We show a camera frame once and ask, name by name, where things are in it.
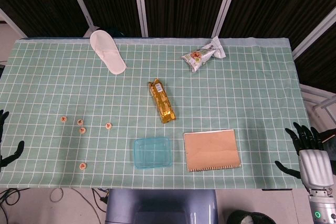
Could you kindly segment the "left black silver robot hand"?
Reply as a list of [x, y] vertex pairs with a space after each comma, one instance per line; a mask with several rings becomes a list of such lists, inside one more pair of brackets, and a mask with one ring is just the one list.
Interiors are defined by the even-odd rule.
[[[1, 110], [1, 141], [2, 141], [2, 136], [3, 136], [3, 129], [4, 129], [4, 123], [5, 120], [7, 119], [7, 117], [9, 116], [9, 112], [5, 112], [4, 110]], [[3, 158], [1, 155], [1, 168], [6, 167], [8, 164], [12, 163], [13, 161], [15, 161], [16, 159], [18, 159], [23, 150], [24, 150], [24, 146], [25, 146], [25, 142], [24, 141], [20, 141], [18, 143], [18, 147], [17, 150], [14, 152], [14, 154]]]

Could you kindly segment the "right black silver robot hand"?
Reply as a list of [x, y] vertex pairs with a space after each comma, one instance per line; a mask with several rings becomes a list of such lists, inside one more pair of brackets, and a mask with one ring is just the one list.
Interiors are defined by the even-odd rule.
[[314, 127], [293, 123], [296, 132], [286, 128], [298, 155], [299, 170], [276, 166], [285, 174], [300, 179], [307, 191], [328, 189], [334, 184], [330, 154], [335, 153], [335, 129], [319, 133]]

